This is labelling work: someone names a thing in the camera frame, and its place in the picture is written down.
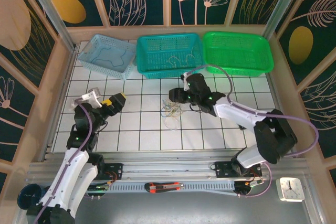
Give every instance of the white grid tile floor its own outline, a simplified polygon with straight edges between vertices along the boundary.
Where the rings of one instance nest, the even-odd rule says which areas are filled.
[[[87,41],[82,41],[79,52]],[[206,78],[213,91],[227,93],[229,81],[222,74],[212,74],[205,69],[200,73]],[[233,77],[234,92],[231,99],[256,109],[270,111],[274,102],[266,76]],[[98,87],[102,97],[124,92],[127,96],[123,111],[108,118],[108,126],[98,135],[95,151],[168,151],[168,150],[212,150],[244,148],[256,143],[255,136],[247,130],[241,131],[230,120],[219,119],[209,114],[191,111],[188,104],[181,104],[183,113],[179,121],[167,119],[168,127],[179,126],[171,131],[160,116],[162,100],[168,99],[170,89],[182,87],[179,78],[148,80],[136,68],[125,82],[85,69],[78,60],[73,68],[67,96],[57,127],[52,152],[64,152],[72,125],[74,111],[70,110],[73,99]]]

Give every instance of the white clock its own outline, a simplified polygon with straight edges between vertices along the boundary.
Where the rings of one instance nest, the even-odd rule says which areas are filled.
[[[298,178],[276,180],[278,195],[282,201],[301,202],[305,199],[301,181]]]

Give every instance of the green basket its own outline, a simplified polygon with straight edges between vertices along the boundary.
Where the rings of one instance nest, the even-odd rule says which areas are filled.
[[[205,63],[218,65],[228,74],[259,76],[271,72],[274,67],[269,43],[262,36],[210,31],[202,41]],[[207,67],[207,70],[222,73],[214,67]]]

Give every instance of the light blue basket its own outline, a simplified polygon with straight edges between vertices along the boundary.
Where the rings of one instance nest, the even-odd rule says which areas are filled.
[[[138,72],[148,79],[180,77],[204,64],[202,42],[197,34],[140,37],[136,56]]]
[[[97,34],[78,60],[85,68],[126,81],[134,68],[135,54],[136,45]]]

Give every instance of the teal basket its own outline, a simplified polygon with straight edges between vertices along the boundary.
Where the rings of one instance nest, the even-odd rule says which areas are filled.
[[[138,39],[138,72],[147,79],[175,78],[204,64],[197,34],[144,36]]]
[[[259,76],[271,72],[274,67],[269,43],[262,36],[211,31],[202,41],[205,63],[218,65],[228,74]],[[211,73],[222,73],[214,67],[206,69]]]
[[[132,43],[96,34],[78,60],[87,69],[126,81],[134,68],[135,53]]]

